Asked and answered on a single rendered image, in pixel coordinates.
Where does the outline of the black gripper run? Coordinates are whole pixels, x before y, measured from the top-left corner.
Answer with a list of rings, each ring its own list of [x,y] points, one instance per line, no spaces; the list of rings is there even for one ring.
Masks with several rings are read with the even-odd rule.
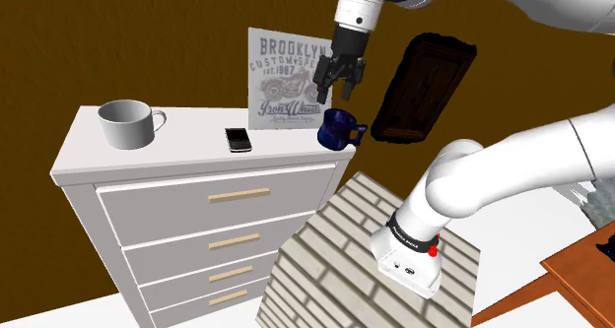
[[[316,101],[325,104],[329,88],[343,79],[341,98],[349,101],[354,88],[363,80],[366,62],[363,57],[370,35],[337,24],[333,33],[332,56],[321,55],[312,81],[316,84]]]

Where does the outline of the dark blue mug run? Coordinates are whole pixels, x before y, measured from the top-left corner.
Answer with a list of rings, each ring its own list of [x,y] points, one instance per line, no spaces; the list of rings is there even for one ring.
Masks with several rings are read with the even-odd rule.
[[[323,122],[317,132],[317,141],[332,151],[342,151],[349,144],[359,146],[369,127],[357,122],[350,112],[329,108],[324,112]]]

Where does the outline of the grey motorcycle print poster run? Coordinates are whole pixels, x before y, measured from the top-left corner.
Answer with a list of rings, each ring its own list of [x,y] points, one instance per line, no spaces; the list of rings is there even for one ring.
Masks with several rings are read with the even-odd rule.
[[[332,54],[329,39],[264,29],[247,30],[248,127],[317,129],[331,102],[317,101],[318,59]]]

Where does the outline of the black mobile phone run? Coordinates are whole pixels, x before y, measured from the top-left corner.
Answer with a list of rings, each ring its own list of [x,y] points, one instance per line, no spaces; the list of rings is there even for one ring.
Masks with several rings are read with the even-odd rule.
[[[245,153],[252,150],[251,142],[244,128],[226,128],[229,150],[232,153]]]

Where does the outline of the brick patterned robot stand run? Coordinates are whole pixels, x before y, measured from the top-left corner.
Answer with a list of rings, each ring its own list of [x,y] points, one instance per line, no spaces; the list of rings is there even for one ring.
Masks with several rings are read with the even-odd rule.
[[[469,328],[480,251],[443,230],[442,285],[424,299],[382,274],[370,236],[402,203],[357,172],[278,252],[261,328]]]

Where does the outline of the white mug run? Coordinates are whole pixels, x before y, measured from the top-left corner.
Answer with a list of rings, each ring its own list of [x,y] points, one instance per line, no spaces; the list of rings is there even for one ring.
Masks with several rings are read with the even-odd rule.
[[[136,150],[151,144],[167,122],[166,114],[134,99],[109,101],[98,108],[108,143],[120,150]]]

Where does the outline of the white chest of drawers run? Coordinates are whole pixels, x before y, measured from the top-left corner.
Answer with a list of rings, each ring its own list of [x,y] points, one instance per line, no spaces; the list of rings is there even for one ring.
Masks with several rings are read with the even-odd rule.
[[[312,129],[226,132],[244,108],[169,107],[154,141],[118,150],[79,108],[51,169],[139,328],[179,328],[260,297],[278,249],[334,194],[355,155]]]

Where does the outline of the orange wooden table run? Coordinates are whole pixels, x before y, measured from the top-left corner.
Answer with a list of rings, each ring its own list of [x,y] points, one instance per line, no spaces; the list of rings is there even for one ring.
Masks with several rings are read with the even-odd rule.
[[[615,221],[541,261],[544,275],[473,315],[471,325],[558,293],[594,328],[615,328],[615,261],[596,247],[609,240]]]

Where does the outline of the dark wooden wall panel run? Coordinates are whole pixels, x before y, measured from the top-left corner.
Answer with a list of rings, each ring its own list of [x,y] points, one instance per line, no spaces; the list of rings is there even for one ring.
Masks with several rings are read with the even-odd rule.
[[[415,36],[386,90],[372,137],[393,144],[426,140],[476,56],[475,45],[453,36]]]

